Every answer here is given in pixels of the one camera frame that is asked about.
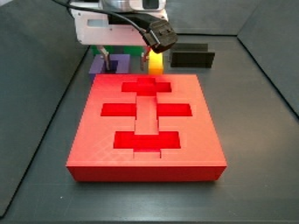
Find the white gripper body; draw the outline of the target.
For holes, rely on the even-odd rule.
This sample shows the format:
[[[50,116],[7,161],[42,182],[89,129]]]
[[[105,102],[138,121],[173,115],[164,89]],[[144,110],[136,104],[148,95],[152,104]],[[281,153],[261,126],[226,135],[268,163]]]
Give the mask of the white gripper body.
[[[77,40],[82,45],[144,46],[137,29],[120,17],[93,10],[112,11],[128,17],[146,30],[152,19],[166,20],[165,0],[70,0]]]

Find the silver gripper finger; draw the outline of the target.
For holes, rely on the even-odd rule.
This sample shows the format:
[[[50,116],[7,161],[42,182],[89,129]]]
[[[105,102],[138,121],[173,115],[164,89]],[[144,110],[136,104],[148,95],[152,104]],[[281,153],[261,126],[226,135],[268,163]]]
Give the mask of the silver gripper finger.
[[[142,46],[141,56],[140,56],[140,69],[144,71],[145,62],[149,59],[150,46]]]
[[[97,45],[97,50],[102,56],[105,70],[109,71],[109,53],[102,45]]]

